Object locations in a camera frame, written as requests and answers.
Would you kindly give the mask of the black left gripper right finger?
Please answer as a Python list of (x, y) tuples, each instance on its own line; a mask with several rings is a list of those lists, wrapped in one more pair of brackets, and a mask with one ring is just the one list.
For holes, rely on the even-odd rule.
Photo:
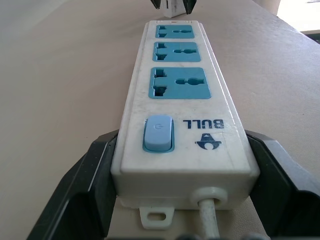
[(247, 130), (260, 169), (251, 201), (271, 240), (320, 240), (320, 181), (282, 145)]

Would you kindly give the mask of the white round pillar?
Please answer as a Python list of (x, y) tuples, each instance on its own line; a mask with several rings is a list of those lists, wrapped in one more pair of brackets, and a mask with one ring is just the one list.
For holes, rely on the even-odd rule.
[(272, 13), (273, 15), (276, 16), (278, 14), (281, 0), (253, 0), (253, 1), (256, 4), (258, 4), (260, 7)]

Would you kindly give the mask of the white blue power strip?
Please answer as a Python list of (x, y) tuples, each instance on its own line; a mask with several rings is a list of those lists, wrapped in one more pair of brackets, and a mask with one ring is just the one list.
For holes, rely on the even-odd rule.
[(143, 30), (111, 173), (148, 230), (175, 210), (240, 205), (260, 170), (203, 25), (152, 20)]

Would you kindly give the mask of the dark window frame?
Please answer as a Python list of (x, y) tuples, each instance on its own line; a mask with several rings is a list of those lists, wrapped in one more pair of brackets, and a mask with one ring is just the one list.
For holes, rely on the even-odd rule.
[(303, 30), (301, 31), (302, 34), (307, 36), (308, 38), (312, 39), (316, 43), (320, 44), (320, 29), (316, 30)]

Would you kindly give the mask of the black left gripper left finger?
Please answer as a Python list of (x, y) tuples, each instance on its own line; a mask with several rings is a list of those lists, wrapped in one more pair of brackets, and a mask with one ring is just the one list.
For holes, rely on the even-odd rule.
[(118, 130), (94, 140), (63, 176), (26, 240), (104, 240), (116, 202), (111, 165)]

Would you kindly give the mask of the white charger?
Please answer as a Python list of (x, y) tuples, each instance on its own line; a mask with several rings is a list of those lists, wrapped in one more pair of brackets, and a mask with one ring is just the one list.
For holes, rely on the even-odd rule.
[(161, 0), (160, 9), (166, 18), (186, 14), (183, 0)]

